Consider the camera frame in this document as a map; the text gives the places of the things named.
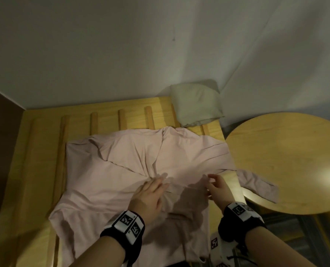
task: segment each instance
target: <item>bed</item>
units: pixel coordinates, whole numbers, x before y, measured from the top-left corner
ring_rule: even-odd
[[[170,97],[26,110],[0,212],[0,267],[61,266],[61,246],[47,217],[66,184],[65,144],[124,129],[180,127]],[[188,128],[224,141],[218,120]],[[237,201],[245,202],[235,172],[223,175]],[[221,219],[210,202],[210,232]]]

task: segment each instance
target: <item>hand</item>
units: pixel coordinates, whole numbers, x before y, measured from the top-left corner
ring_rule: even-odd
[[[235,201],[233,194],[222,176],[218,174],[208,174],[208,178],[214,179],[213,183],[210,183],[208,180],[206,185],[208,189],[208,199],[213,200],[223,213],[225,207]]]
[[[136,212],[144,220],[145,225],[155,220],[161,211],[163,195],[169,184],[163,184],[162,178],[154,178],[145,182],[134,193],[128,210]]]

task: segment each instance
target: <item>left hand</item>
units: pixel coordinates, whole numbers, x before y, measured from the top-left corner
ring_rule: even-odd
[[[163,184],[162,178],[154,178],[141,185],[130,200],[128,210],[136,212],[144,220],[145,225],[157,218],[161,211],[163,195],[169,184]]]

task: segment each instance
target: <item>round table top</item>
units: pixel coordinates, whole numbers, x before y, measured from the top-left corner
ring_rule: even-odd
[[[302,113],[270,113],[234,129],[226,143],[237,168],[279,188],[278,203],[243,188],[251,202],[289,214],[330,211],[330,121]]]

